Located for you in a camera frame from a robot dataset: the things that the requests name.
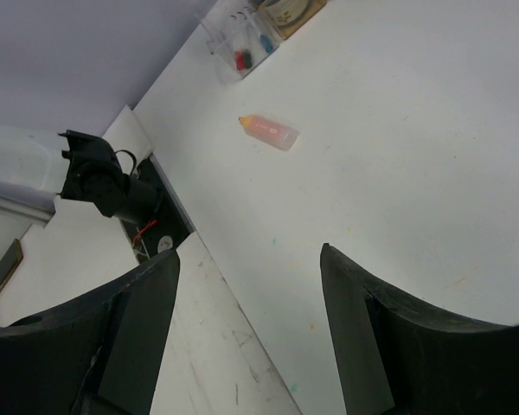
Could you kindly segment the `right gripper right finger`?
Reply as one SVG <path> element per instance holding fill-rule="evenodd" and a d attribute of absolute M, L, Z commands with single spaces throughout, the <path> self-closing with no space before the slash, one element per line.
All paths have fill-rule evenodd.
<path fill-rule="evenodd" d="M 349 414 L 519 414 L 519 325 L 427 303 L 324 245 L 325 309 Z"/>

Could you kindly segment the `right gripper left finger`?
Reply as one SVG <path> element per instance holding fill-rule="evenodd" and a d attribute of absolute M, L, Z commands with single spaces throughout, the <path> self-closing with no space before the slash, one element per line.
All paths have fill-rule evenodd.
<path fill-rule="evenodd" d="M 148 414 L 180 274 L 174 250 L 0 327 L 0 414 Z"/>

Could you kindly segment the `orange pencil-shaped highlighter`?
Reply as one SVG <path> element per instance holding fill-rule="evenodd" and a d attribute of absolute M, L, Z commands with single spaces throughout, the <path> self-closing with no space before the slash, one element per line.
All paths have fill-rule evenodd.
<path fill-rule="evenodd" d="M 287 125 L 258 115 L 239 117 L 239 123 L 248 136 L 282 151 L 288 151 L 299 135 Z"/>

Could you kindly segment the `black cap marker pen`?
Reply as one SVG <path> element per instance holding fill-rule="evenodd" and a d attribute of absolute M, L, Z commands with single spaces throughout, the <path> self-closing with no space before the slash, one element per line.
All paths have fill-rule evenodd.
<path fill-rule="evenodd" d="M 251 69 L 253 67 L 253 56 L 249 49 L 242 52 L 242 60 L 245 69 Z"/>

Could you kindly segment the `red cap marker pen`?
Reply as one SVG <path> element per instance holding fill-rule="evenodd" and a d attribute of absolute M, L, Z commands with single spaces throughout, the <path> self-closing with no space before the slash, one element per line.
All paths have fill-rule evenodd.
<path fill-rule="evenodd" d="M 237 50 L 234 52 L 235 67 L 238 71 L 247 69 L 247 52 L 245 50 Z"/>

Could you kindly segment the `blue cap marker pen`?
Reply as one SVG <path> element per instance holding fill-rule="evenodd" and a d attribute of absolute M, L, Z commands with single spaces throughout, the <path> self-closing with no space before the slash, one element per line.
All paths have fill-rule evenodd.
<path fill-rule="evenodd" d="M 272 44 L 272 40 L 268 35 L 260 35 L 259 42 L 262 45 L 262 48 L 266 51 L 267 54 L 270 54 L 274 50 L 274 46 Z"/>

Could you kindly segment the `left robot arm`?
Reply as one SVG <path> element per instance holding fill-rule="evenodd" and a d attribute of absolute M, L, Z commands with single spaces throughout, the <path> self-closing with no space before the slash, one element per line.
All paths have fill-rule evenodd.
<path fill-rule="evenodd" d="M 105 217 L 140 222 L 131 178 L 103 138 L 0 124 L 0 197 L 39 208 L 45 195 L 92 203 Z"/>

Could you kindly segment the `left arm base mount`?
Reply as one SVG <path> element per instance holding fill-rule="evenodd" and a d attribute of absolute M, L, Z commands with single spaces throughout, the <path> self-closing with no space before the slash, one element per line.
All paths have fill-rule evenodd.
<path fill-rule="evenodd" d="M 120 221 L 131 249 L 139 264 L 159 252 L 177 249 L 194 231 L 175 190 L 154 155 L 136 167 L 136 177 L 158 192 L 158 202 L 153 215 L 139 225 Z"/>

